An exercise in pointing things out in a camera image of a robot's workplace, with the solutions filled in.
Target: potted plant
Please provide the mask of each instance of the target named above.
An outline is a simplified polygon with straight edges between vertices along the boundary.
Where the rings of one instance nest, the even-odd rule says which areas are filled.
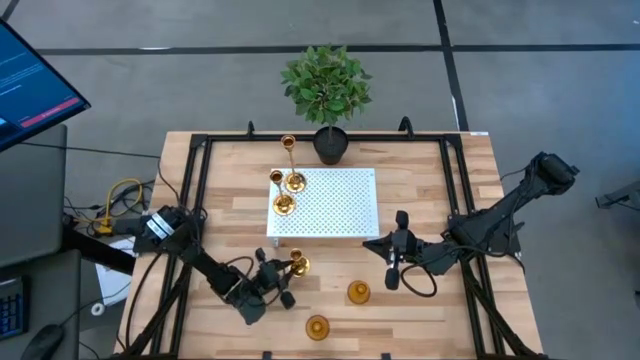
[[[351,120],[353,111],[364,112],[364,104],[370,103],[371,79],[360,60],[347,56],[347,48],[332,50],[329,46],[309,47],[299,60],[287,63],[281,72],[287,84],[285,96],[296,104],[296,115],[305,115],[312,123],[328,125],[313,137],[313,147],[320,160],[327,165],[337,164],[347,150],[347,134],[336,127],[344,116]]]

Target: keyboard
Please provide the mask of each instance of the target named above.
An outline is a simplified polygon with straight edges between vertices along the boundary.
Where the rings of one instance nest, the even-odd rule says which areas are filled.
[[[23,277],[0,280],[0,340],[27,332],[28,298]]]

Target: black plant pot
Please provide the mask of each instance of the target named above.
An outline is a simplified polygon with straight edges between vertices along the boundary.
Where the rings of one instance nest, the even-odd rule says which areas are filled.
[[[329,139],[329,127],[323,127],[313,137],[313,147],[323,164],[335,165],[340,162],[342,155],[347,151],[349,138],[344,130],[334,126],[331,141]]]

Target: gold candle holder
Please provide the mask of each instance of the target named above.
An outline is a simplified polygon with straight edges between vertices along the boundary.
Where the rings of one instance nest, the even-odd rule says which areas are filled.
[[[278,196],[273,200],[273,211],[276,214],[284,216],[293,212],[296,207],[296,201],[291,195],[282,193],[282,171],[274,170],[269,176],[271,181],[278,187]]]
[[[285,186],[292,193],[301,192],[307,186],[307,179],[301,173],[296,172],[295,164],[293,163],[293,147],[296,145],[296,138],[293,135],[285,135],[280,139],[280,142],[285,150],[289,152],[289,161],[291,162],[291,173],[285,179]]]
[[[307,336],[315,341],[321,341],[329,336],[331,328],[329,327],[329,320],[322,315],[314,315],[307,320],[305,325]]]
[[[369,297],[371,297],[371,289],[369,289],[369,285],[367,285],[366,282],[356,280],[349,284],[347,296],[354,304],[364,304],[369,301]]]
[[[306,256],[302,255],[302,250],[292,249],[291,252],[289,252],[289,256],[291,260],[293,260],[293,264],[291,265],[293,276],[303,277],[311,270],[311,262]]]

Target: yellow cable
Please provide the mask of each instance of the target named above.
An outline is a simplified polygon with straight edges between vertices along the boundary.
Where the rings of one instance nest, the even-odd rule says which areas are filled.
[[[137,204],[140,203],[140,201],[142,200],[142,193],[144,191],[144,187],[142,185],[142,183],[140,182],[140,180],[138,179],[134,179],[134,178],[128,178],[128,179],[122,179],[120,181],[118,181],[117,183],[115,183],[111,189],[109,189],[109,192],[107,193],[107,205],[106,205],[106,211],[105,211],[105,216],[102,218],[95,218],[95,219],[91,219],[91,220],[86,220],[86,219],[77,219],[78,221],[81,222],[87,222],[87,223],[95,223],[95,222],[99,222],[102,224],[101,228],[102,230],[105,231],[109,231],[111,230],[111,219],[116,218],[118,216],[122,216],[127,212],[127,209],[125,209],[124,211],[122,211],[121,213],[118,214],[111,214],[111,198],[113,197],[113,192],[119,188],[120,186],[127,184],[127,183],[135,183],[138,184],[138,197],[136,198],[135,202],[133,203],[133,205],[131,205],[131,207],[136,206]]]

